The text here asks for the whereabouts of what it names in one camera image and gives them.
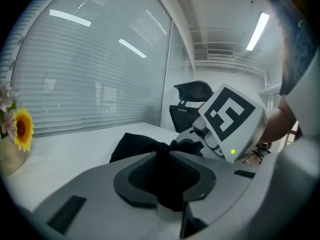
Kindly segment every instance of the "person's arm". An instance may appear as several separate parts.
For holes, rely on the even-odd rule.
[[[295,125],[296,118],[284,97],[281,97],[277,108],[266,115],[266,128],[259,140],[260,143],[270,143],[280,140]]]

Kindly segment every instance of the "glass wall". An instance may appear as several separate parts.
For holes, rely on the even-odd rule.
[[[35,134],[158,126],[171,24],[158,0],[54,0],[28,32],[12,77]],[[188,72],[172,34],[167,73]]]
[[[191,82],[193,79],[194,71],[186,47],[173,23],[161,107],[160,126],[162,128],[176,131],[169,111],[170,105],[177,105],[180,101],[179,92],[174,85]]]

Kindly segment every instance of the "ceiling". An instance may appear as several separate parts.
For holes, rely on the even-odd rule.
[[[267,0],[178,0],[191,30],[196,60],[206,60],[206,49],[231,50],[266,71],[281,57],[281,29]],[[260,12],[269,21],[253,51],[246,47]]]

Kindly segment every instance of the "white wall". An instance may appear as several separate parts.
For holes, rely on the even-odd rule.
[[[181,5],[178,0],[160,0],[165,7],[165,9],[170,14],[174,24],[176,25],[181,38],[184,42],[187,53],[190,57],[191,65],[193,71],[195,71],[195,51],[194,51],[194,42],[191,36],[191,32],[188,26],[186,16],[181,8]]]
[[[264,79],[252,73],[243,72],[238,69],[197,66],[194,80],[208,83],[213,92],[216,92],[221,84],[225,83],[247,95],[262,105],[264,109],[267,107],[266,100],[263,100],[258,94],[258,91],[265,88]]]

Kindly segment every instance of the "flower vase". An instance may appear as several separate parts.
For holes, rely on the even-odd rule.
[[[9,138],[0,140],[0,172],[9,176],[18,170],[26,160],[26,153]]]

